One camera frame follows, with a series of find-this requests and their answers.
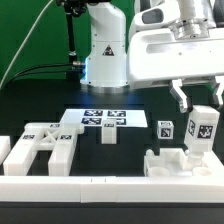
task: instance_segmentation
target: white platform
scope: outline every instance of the white platform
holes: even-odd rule
[[[60,123],[80,124],[83,119],[89,127],[101,127],[107,119],[116,119],[117,127],[148,127],[144,110],[67,109]]]

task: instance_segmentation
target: white bracket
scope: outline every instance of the white bracket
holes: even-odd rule
[[[4,174],[26,176],[38,151],[53,151],[48,162],[49,176],[69,176],[77,135],[83,124],[30,123],[5,160]]]

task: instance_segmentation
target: black cable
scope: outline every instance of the black cable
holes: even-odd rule
[[[68,70],[64,70],[64,71],[42,71],[42,72],[30,72],[30,73],[24,73],[24,74],[20,74],[17,76],[14,76],[13,78],[11,78],[5,85],[5,87],[8,87],[10,83],[12,83],[15,79],[18,79],[20,77],[24,77],[24,76],[29,76],[29,75],[38,75],[38,74],[55,74],[55,73],[64,73],[67,72]]]
[[[45,65],[37,65],[37,66],[33,66],[30,68],[27,68],[19,73],[17,73],[15,76],[32,71],[32,70],[36,70],[36,69],[42,69],[42,68],[57,68],[57,67],[67,67],[67,66],[72,66],[72,63],[59,63],[59,64],[45,64]]]

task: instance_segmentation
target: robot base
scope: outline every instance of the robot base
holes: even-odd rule
[[[92,86],[89,84],[81,84],[83,90],[93,92],[93,93],[101,93],[101,94],[115,94],[115,93],[123,93],[129,91],[129,85],[119,86],[119,87],[101,87],[101,86]]]

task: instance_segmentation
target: white letter block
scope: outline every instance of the white letter block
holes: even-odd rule
[[[174,125],[172,121],[158,121],[158,139],[173,139]]]
[[[184,144],[190,152],[210,152],[219,121],[219,112],[209,106],[194,106],[189,114]]]
[[[104,120],[101,130],[102,144],[117,144],[117,120]]]

